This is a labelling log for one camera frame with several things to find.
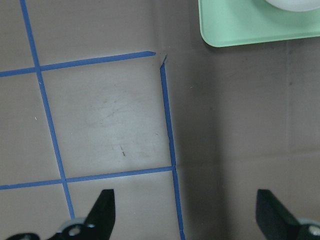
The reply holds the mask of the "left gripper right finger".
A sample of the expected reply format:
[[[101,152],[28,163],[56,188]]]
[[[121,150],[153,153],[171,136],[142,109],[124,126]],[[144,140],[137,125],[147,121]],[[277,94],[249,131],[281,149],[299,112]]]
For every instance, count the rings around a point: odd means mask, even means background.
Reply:
[[[256,223],[267,240],[318,240],[320,222],[296,218],[268,189],[258,189]]]

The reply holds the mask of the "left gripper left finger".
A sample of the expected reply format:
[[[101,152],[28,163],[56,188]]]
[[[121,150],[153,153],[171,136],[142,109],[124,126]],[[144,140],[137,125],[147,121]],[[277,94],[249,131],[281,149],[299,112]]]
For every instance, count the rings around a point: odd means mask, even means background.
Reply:
[[[74,220],[59,229],[51,240],[109,240],[116,221],[115,192],[101,191],[83,220]]]

